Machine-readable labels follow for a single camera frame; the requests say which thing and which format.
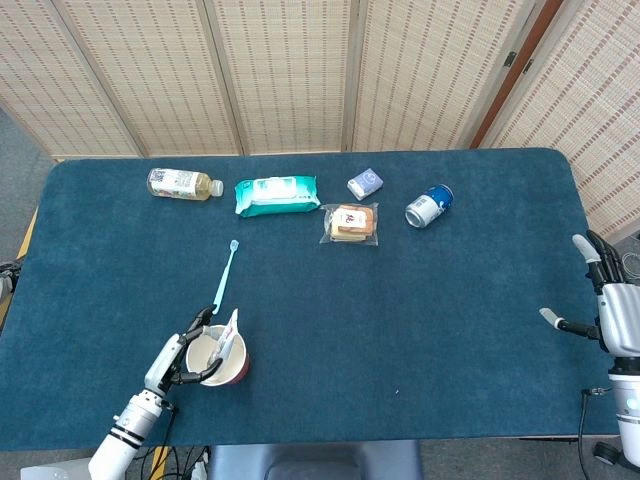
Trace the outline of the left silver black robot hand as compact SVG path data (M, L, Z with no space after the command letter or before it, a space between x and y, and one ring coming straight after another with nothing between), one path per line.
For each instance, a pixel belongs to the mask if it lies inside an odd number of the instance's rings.
M164 398L173 385L200 383L218 371L223 363L222 359L213 361L201 372L181 370L188 347L209 326L213 309L214 305L205 307L194 317L185 333L174 334L169 338L145 375L144 388L146 390Z

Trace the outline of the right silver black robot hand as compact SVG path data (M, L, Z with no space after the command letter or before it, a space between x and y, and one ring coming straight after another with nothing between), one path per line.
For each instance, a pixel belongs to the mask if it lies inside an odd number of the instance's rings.
M569 321L543 307L540 315L556 330L596 340L615 358L640 358L640 286L624 271L622 258L596 232L575 234L572 242L588 267L597 299L598 321Z

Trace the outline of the white floral toothpaste tube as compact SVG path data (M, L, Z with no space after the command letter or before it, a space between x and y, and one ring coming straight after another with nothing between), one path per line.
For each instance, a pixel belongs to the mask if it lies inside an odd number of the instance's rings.
M211 366L217 360L225 361L229 357L235 338L238 336L237 320L238 309L234 309L228 323L221 331L217 332L213 326L207 327L206 334L216 341L216 347L209 356L207 366Z

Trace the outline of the light blue toothbrush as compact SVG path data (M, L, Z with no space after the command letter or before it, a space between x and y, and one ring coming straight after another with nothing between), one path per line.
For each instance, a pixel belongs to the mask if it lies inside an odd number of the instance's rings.
M229 273L230 273L230 269L231 269L231 264L233 261L233 257L234 254L236 253L236 251L238 250L239 247L239 241L236 239L233 239L230 244L229 244L229 257L227 260L227 263L225 265L225 268L223 270L223 273L221 275L220 281L219 281L219 285L218 288L216 290L215 296L214 296L214 300L213 300L213 310L212 310L212 314L216 315L218 313L218 311L220 310L221 307L221 303L222 303L222 299L224 296L224 292L226 289L226 285L228 282L228 277L229 277Z

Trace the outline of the red paper cup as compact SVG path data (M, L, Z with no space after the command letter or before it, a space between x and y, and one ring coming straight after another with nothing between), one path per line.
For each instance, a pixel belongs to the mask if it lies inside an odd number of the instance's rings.
M209 328L212 335L203 333L189 346L186 353L186 366L189 372L201 372L207 368L207 362L217 347L217 339L223 332L223 325L214 325ZM208 387L221 387L239 383L247 375L250 366L250 357L243 337L237 334L228 357L223 361L214 375L201 384Z

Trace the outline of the black caster wheel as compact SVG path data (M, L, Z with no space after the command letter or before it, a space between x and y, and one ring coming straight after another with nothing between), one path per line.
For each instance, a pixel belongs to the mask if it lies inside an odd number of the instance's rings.
M593 457L598 461L613 466L621 458L621 451L609 443L598 441L592 450Z

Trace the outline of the blue grey chair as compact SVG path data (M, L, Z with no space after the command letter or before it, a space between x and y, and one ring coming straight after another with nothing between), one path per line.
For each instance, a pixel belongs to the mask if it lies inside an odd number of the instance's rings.
M219 445L208 480L424 480L417 440Z

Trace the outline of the grey sneaker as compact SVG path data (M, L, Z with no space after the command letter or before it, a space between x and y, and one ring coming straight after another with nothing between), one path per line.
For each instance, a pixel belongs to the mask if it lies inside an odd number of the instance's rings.
M0 302L10 293L13 293L20 276L22 262L14 260L0 263Z

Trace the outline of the yellow tea plastic bottle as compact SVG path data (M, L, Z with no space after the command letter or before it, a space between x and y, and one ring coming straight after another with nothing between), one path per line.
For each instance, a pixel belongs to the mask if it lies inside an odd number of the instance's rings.
M153 196L205 201L222 197L224 184L203 172L153 168L147 177L147 188Z

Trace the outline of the dark blue table cloth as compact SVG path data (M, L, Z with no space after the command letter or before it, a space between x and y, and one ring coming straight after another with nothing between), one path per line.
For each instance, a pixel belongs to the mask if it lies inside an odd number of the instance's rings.
M156 165L245 179L311 175L324 203L384 182L378 245L320 243L320 211L244 219L219 200L158 198ZM454 195L425 228L406 207ZM607 386L599 345L543 307L590 322L596 297L572 236L586 220L570 166L544 148L66 161L46 180L0 334L0 451L98 445L167 339L210 303L250 356L237 384L170 391L175 445L551 436Z

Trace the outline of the narrow bamboo folding screen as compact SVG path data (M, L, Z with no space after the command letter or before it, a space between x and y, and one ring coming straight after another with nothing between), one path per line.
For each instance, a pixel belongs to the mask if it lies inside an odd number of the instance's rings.
M482 142L567 159L589 226L640 231L640 0L564 0Z

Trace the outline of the blue white drink can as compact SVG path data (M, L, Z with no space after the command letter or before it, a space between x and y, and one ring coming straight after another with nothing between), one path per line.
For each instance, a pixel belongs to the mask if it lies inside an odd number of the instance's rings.
M448 186L432 186L406 207L405 219L414 228L425 228L451 207L453 199Z

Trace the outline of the small blue white box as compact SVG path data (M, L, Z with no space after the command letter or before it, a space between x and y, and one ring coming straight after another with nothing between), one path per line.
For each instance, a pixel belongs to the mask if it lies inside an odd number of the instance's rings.
M383 180L371 168L366 169L347 182L348 190L359 201L377 192L382 186Z

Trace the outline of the wide bamboo folding screen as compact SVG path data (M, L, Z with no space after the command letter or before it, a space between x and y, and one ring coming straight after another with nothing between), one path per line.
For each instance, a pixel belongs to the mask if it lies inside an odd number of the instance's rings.
M465 148L527 0L0 0L54 158Z

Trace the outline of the brown wooden post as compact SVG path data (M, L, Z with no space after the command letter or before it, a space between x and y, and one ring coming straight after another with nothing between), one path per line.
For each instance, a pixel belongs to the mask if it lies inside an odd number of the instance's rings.
M517 56L510 68L503 66L497 76L496 85L488 93L488 103L482 106L480 112L483 114L476 125L473 126L473 136L469 140L468 146L471 149L478 148L499 114L507 104L507 101L523 76L522 70L530 58L533 58L536 48L539 46L544 35L554 21L564 0L527 0L526 5L530 6L528 15L514 43L510 46L510 51L516 51Z

